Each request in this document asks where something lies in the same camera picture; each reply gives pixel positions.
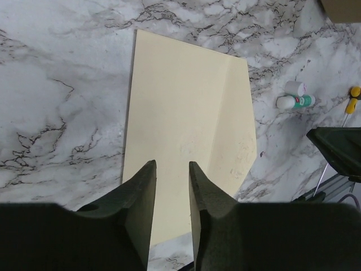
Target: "beige paper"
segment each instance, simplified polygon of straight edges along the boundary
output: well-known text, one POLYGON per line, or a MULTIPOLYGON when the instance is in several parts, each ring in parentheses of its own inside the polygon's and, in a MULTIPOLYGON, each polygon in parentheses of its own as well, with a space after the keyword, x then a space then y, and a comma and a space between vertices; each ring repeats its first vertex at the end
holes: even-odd
POLYGON ((255 158, 246 60, 138 30, 123 180, 157 161, 151 245, 191 231, 190 161, 234 195, 255 158))

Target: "marble countertop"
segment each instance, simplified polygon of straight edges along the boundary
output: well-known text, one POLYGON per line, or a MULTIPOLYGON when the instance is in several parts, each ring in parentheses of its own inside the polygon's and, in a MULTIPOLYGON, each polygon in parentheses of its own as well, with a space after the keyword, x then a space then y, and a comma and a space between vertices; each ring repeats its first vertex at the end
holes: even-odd
MULTIPOLYGON (((120 184, 135 29, 247 59, 259 155, 239 201, 315 186, 325 161, 305 135, 342 123, 360 84, 358 24, 332 24, 317 0, 2 0, 0 201, 76 209, 120 184), (288 80, 316 105, 279 111, 288 80)), ((191 261, 190 236, 177 242, 152 250, 151 270, 191 261)))

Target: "gray marble vein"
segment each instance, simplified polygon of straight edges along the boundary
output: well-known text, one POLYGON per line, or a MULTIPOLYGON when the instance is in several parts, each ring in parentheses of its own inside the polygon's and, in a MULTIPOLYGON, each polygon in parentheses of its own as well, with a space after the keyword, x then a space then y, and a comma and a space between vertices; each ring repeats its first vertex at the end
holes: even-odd
MULTIPOLYGON (((305 134, 344 119, 360 84, 358 24, 332 24, 317 0, 2 0, 1 202, 76 209, 120 184, 136 29, 248 61, 259 156, 238 201, 290 201, 315 186, 325 160, 305 134), (316 105, 278 110, 288 80, 316 105)), ((149 269, 191 260, 188 234, 154 247, 149 269)))

